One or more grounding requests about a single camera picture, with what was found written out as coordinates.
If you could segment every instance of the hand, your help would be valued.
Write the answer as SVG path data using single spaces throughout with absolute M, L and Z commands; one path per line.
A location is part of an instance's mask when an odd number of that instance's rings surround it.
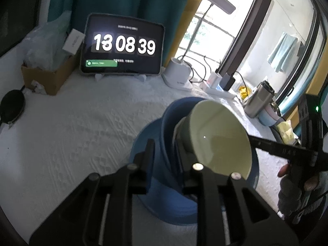
M 285 215 L 289 216 L 291 213 L 297 211 L 301 206 L 301 189 L 290 180 L 289 173 L 290 165 L 283 166 L 278 172 L 278 177 L 283 177 L 280 181 L 281 190 L 278 194 L 278 208 Z M 319 176 L 316 175 L 307 180 L 304 184 L 305 191 L 312 191 L 317 188 L 319 184 Z

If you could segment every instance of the screw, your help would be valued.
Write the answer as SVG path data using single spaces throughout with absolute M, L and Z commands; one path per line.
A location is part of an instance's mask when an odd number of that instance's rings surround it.
M 195 164 L 193 164 L 192 168 L 196 171 L 201 171 L 201 170 L 203 170 L 204 166 L 200 163 L 195 163 Z
M 98 173 L 92 173 L 89 175 L 89 180 L 91 180 L 91 181 L 96 181 L 98 178 L 99 178 Z
M 240 180 L 241 179 L 241 174 L 238 173 L 238 172 L 233 172 L 231 174 L 231 177 L 234 179 L 234 180 Z
M 138 166 L 136 164 L 128 164 L 127 165 L 128 170 L 136 170 L 138 168 Z

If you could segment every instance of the white table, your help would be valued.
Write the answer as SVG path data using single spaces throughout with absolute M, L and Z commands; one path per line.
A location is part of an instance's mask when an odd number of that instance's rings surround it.
M 27 95 L 26 110 L 0 134 L 0 205 L 25 239 L 91 172 L 113 173 L 127 162 L 134 138 L 176 99 L 201 96 L 167 87 L 161 77 L 94 78 L 74 72 L 56 96 Z M 216 99 L 249 134 L 274 140 L 268 127 L 245 116 L 237 100 Z M 278 169 L 285 161 L 257 150 L 257 191 L 276 210 Z M 196 245 L 196 227 L 176 227 L 133 200 L 134 245 Z

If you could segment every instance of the tablet screen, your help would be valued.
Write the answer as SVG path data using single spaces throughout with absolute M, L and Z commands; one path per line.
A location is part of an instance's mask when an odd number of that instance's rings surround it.
M 164 27 L 142 19 L 106 14 L 88 18 L 82 49 L 84 73 L 158 75 Z

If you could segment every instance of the towel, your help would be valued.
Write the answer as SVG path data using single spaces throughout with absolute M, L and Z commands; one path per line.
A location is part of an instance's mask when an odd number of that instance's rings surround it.
M 299 44 L 300 42 L 296 37 L 285 32 L 282 33 L 277 45 L 267 59 L 275 72 L 287 72 L 288 68 L 295 65 L 295 56 L 298 52 L 297 45 Z

